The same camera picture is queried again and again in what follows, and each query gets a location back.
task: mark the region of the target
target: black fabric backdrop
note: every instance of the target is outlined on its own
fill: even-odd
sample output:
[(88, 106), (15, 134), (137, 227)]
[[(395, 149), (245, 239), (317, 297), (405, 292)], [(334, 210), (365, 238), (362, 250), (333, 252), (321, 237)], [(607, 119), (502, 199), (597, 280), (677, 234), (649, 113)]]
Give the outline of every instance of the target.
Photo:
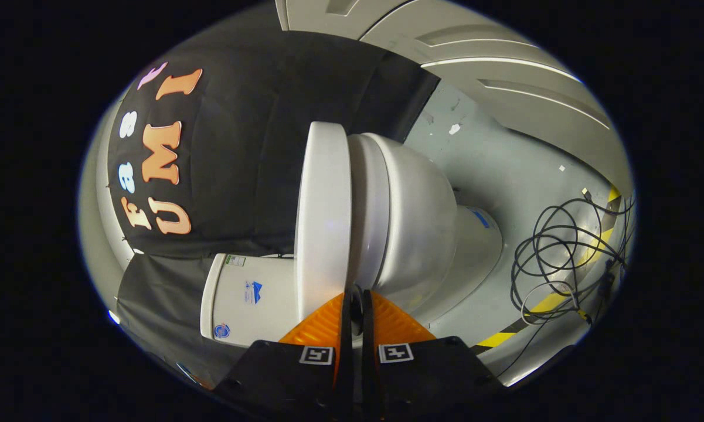
[[(167, 66), (138, 89), (138, 81)], [(193, 93), (154, 101), (162, 81), (196, 69)], [(202, 257), (217, 252), (260, 256), (293, 251), (307, 130), (336, 122), (347, 133), (374, 132), (403, 142), (438, 78), (376, 46), (330, 35), (282, 32), (271, 4), (232, 16), (176, 46), (137, 75), (110, 135), (108, 175), (118, 221), (130, 245), (147, 254)], [(121, 138), (126, 113), (135, 131)], [(145, 125), (182, 122), (177, 185), (141, 177), (151, 155)], [(131, 163), (134, 193), (118, 179)], [(151, 230), (132, 227), (122, 197), (146, 214)], [(188, 234), (162, 234), (148, 198), (176, 203), (190, 217)]]

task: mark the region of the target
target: yellow and black tape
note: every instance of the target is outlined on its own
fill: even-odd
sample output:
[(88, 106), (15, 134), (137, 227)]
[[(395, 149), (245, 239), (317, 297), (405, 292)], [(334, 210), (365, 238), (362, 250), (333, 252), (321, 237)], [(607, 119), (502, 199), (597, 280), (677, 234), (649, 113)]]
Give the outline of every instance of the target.
[[(620, 202), (622, 201), (622, 197), (620, 196), (620, 192), (615, 189), (614, 186), (611, 187), (610, 189), (610, 195), (607, 199), (607, 206), (606, 208), (609, 211), (612, 211), (614, 213), (617, 213), (617, 211), (620, 209)], [(617, 216), (615, 214), (604, 214), (604, 217), (601, 219), (601, 239), (604, 240), (604, 242), (609, 243), (610, 238), (612, 236), (612, 231), (615, 227), (615, 222), (617, 220)], [(584, 262), (585, 260), (589, 260), (589, 262), (580, 267), (576, 271), (577, 277), (582, 280), (584, 276), (588, 273), (588, 271), (591, 268), (591, 264), (596, 262), (600, 256), (603, 254), (601, 253), (596, 253), (597, 251), (593, 249), (588, 249), (586, 253), (584, 254), (584, 257), (581, 259), (579, 262)], [(537, 304), (536, 307), (531, 309), (531, 312), (547, 312), (555, 309), (558, 307), (558, 305), (562, 304), (565, 300), (568, 299), (568, 296), (563, 296), (562, 294), (557, 294), (557, 293), (551, 293), (545, 297), (545, 299), (542, 300), (539, 304)], [(524, 318), (529, 321), (529, 323), (534, 323), (539, 320), (539, 318), (533, 316), (533, 315), (524, 315)], [(507, 326), (506, 328), (502, 329), (498, 333), (493, 334), (492, 336), (489, 336), (488, 338), (482, 340), (481, 342), (478, 342), (477, 344), (473, 345), (471, 347), (471, 350), (475, 353), (475, 355), (479, 355), (480, 353), (484, 353), (487, 350), (490, 350), (491, 348), (497, 347), (501, 345), (505, 340), (510, 339), (511, 337), (515, 336), (518, 334), (518, 332), (521, 331), (521, 329), (526, 328), (529, 326), (526, 322), (524, 322), (523, 318), (518, 318), (516, 321), (514, 321), (512, 324)]]

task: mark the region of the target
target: toilet bowl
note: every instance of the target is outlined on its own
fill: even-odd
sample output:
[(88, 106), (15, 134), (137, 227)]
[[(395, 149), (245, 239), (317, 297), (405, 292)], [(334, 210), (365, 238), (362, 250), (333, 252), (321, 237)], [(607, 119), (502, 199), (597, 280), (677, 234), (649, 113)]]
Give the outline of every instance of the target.
[[(440, 316), (484, 279), (502, 246), (494, 220), (457, 206), (432, 161), (377, 134), (347, 137), (327, 122), (313, 122), (308, 133), (295, 229), (294, 259), (215, 257), (202, 336), (245, 347), (277, 341), (351, 284), (415, 318), (418, 309)], [(479, 280), (452, 270), (454, 257), (461, 266), (478, 262)], [(444, 281), (455, 294), (437, 294)]]

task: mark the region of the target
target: pink letter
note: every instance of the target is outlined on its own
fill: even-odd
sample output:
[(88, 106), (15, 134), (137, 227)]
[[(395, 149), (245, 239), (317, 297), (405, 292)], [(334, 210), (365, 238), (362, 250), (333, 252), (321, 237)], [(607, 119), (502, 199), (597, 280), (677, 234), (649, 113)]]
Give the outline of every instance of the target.
[(149, 71), (148, 71), (148, 74), (146, 74), (146, 76), (143, 77), (143, 79), (141, 80), (141, 82), (138, 83), (138, 89), (140, 89), (141, 86), (143, 86), (144, 83), (149, 83), (149, 82), (153, 81), (154, 78), (156, 78), (157, 76), (159, 76), (159, 74), (162, 73), (162, 70), (164, 70), (164, 67), (166, 67), (166, 64), (167, 64), (167, 63), (168, 63), (168, 62), (164, 62), (164, 64), (162, 64), (161, 66), (159, 66), (159, 69), (156, 69), (156, 70), (151, 69), (151, 70), (149, 70)]

